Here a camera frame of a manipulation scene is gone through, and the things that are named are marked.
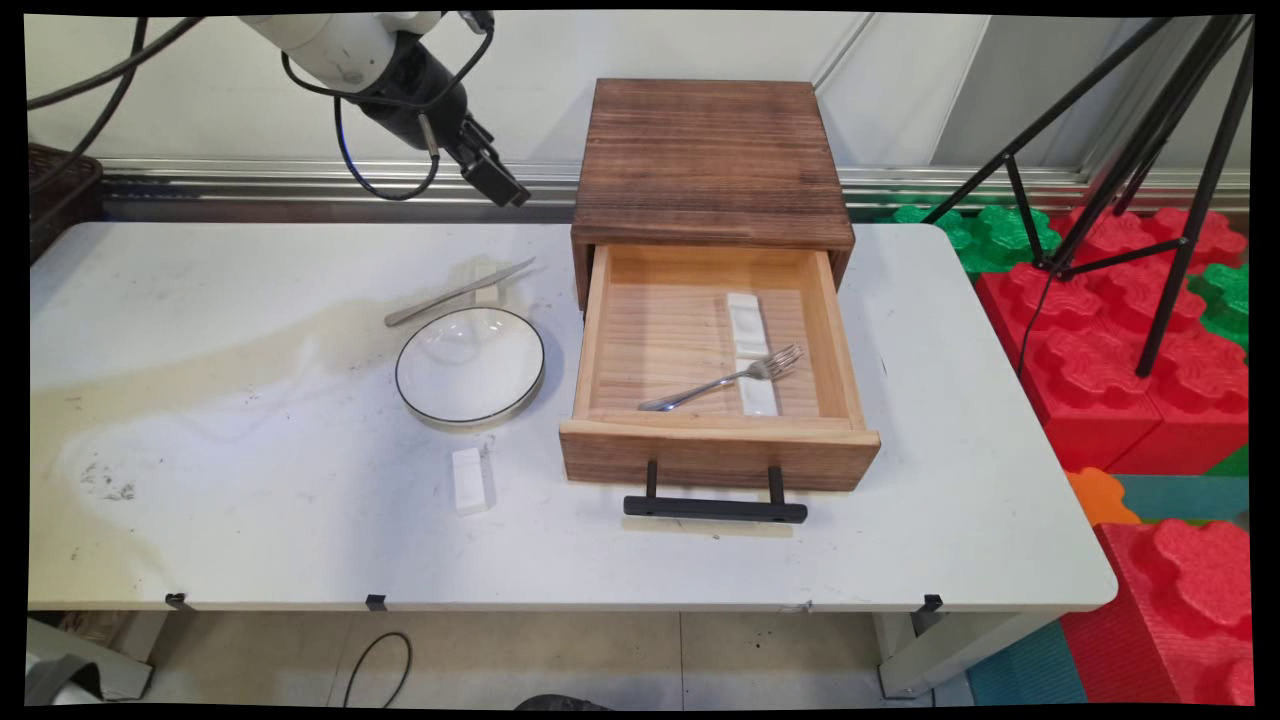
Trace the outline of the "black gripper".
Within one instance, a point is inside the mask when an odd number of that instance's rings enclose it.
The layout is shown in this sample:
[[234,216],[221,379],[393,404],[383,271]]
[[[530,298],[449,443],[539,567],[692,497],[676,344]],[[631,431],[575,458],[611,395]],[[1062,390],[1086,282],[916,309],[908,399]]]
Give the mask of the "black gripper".
[[360,94],[360,110],[417,150],[428,149],[419,122],[425,115],[438,146],[468,155],[462,177],[475,190],[498,208],[521,208],[531,193],[506,168],[492,145],[494,137],[468,111],[462,78],[475,65],[472,56],[454,74],[417,35],[397,35],[389,64]]

